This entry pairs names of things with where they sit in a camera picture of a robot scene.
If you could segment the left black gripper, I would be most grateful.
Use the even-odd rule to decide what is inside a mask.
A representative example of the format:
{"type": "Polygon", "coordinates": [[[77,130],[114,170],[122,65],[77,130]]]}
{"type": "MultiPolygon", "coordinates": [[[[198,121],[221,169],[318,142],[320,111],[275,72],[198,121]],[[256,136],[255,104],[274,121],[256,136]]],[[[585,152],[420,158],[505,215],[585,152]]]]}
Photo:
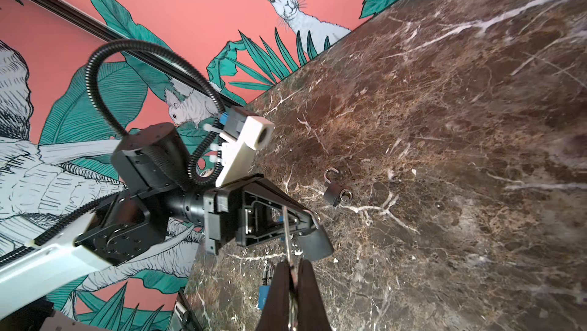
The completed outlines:
{"type": "Polygon", "coordinates": [[[205,250],[217,255],[232,240],[250,248],[284,239],[283,206],[288,208],[290,234],[297,240],[304,258],[319,261],[330,257],[333,244],[313,212],[263,175],[243,178],[203,195],[205,250]]]}

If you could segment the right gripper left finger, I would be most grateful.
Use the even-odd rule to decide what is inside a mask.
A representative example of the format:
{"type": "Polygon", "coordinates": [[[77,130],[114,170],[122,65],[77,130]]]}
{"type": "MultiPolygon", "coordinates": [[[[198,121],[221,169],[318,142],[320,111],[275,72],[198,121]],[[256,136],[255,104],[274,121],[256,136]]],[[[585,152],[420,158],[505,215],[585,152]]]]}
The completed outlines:
{"type": "Polygon", "coordinates": [[[256,326],[257,331],[288,331],[290,329],[290,281],[289,262],[278,263],[261,318],[256,326]]]}

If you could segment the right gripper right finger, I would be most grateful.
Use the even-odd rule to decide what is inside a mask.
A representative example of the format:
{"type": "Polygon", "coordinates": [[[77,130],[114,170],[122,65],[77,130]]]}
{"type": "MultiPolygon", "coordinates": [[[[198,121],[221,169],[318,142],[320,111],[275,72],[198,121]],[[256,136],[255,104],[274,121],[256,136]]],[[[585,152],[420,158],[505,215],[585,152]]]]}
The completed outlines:
{"type": "Polygon", "coordinates": [[[300,331],[331,331],[312,263],[302,260],[297,275],[297,326],[300,331]]]}

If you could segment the black padlock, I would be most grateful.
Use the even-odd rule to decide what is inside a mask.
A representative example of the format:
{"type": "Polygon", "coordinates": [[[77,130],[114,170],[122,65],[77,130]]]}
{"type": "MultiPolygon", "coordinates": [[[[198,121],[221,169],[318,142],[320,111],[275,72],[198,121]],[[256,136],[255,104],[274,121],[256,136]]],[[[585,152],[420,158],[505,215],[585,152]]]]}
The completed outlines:
{"type": "Polygon", "coordinates": [[[353,201],[353,193],[337,183],[330,176],[332,174],[338,174],[339,171],[334,167],[326,169],[323,175],[326,189],[323,193],[324,200],[333,207],[339,206],[339,204],[350,205],[353,201]]]}

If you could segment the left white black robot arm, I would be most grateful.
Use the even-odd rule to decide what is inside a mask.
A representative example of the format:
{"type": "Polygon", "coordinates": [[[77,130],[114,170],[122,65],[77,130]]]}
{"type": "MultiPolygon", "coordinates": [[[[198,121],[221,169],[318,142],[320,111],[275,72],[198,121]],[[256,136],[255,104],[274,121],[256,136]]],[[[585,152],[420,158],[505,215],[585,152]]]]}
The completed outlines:
{"type": "Polygon", "coordinates": [[[274,125],[250,116],[215,125],[221,172],[201,183],[187,174],[187,150],[170,123],[127,135],[113,153],[126,180],[119,193],[95,199],[1,259],[1,315],[15,311],[84,276],[118,268],[169,244],[168,222],[181,219],[204,229],[212,255],[229,242],[252,247],[296,237],[311,262],[334,248],[316,216],[263,175],[251,175],[255,154],[274,125]]]}

